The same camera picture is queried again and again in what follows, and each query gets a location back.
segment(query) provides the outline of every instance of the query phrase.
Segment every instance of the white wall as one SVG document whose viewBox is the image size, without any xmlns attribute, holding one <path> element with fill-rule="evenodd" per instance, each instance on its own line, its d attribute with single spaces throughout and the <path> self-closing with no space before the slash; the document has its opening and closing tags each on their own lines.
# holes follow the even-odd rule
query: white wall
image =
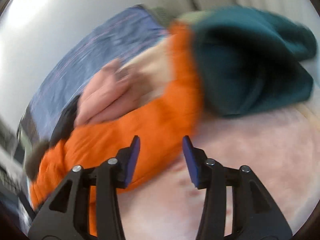
<svg viewBox="0 0 320 240">
<path fill-rule="evenodd" d="M 84 36 L 129 6 L 164 0 L 12 0 L 0 18 L 0 115 L 16 130 L 32 95 Z M 178 10 L 185 10 L 183 5 Z"/>
</svg>

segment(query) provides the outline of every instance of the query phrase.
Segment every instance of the pile of clothes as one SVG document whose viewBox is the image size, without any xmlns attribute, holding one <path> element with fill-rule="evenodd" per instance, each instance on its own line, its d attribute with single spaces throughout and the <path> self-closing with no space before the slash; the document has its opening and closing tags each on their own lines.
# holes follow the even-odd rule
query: pile of clothes
<svg viewBox="0 0 320 240">
<path fill-rule="evenodd" d="M 74 165 L 98 166 L 134 135 L 141 150 L 126 191 L 179 156 L 182 137 L 197 133 L 203 109 L 238 117 L 307 100 L 313 79 L 299 61 L 316 51 L 309 29 L 252 8 L 222 8 L 192 25 L 173 23 L 170 36 L 126 64 L 116 58 L 103 66 L 63 110 L 51 139 L 33 149 L 25 167 L 34 208 Z M 93 189 L 93 235 L 95 197 Z"/>
</svg>

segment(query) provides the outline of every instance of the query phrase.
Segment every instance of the green cloth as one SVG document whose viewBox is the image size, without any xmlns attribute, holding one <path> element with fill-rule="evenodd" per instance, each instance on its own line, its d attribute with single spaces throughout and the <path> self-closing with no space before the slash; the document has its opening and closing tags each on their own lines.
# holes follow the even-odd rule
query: green cloth
<svg viewBox="0 0 320 240">
<path fill-rule="evenodd" d="M 252 114 L 307 100 L 312 32 L 253 8 L 228 7 L 192 26 L 193 53 L 207 106 L 222 116 Z"/>
</svg>

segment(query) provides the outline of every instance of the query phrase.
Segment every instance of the olive green fabric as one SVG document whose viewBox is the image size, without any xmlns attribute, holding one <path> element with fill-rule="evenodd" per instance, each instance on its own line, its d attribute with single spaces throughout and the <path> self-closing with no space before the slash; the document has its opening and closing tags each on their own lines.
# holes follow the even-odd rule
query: olive green fabric
<svg viewBox="0 0 320 240">
<path fill-rule="evenodd" d="M 317 44 L 306 27 L 236 6 L 192 28 L 205 101 L 218 114 L 257 113 L 310 97 L 313 79 L 299 61 L 313 58 Z"/>
</svg>

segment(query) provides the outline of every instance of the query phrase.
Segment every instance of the teal cloth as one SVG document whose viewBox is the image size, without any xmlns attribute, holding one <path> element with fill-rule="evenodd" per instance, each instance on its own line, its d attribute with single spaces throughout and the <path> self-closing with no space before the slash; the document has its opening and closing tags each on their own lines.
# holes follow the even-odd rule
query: teal cloth
<svg viewBox="0 0 320 240">
<path fill-rule="evenodd" d="M 193 25 L 193 53 L 207 106 L 222 116 L 307 100 L 313 79 L 299 61 L 316 55 L 313 33 L 253 8 L 228 7 Z"/>
</svg>

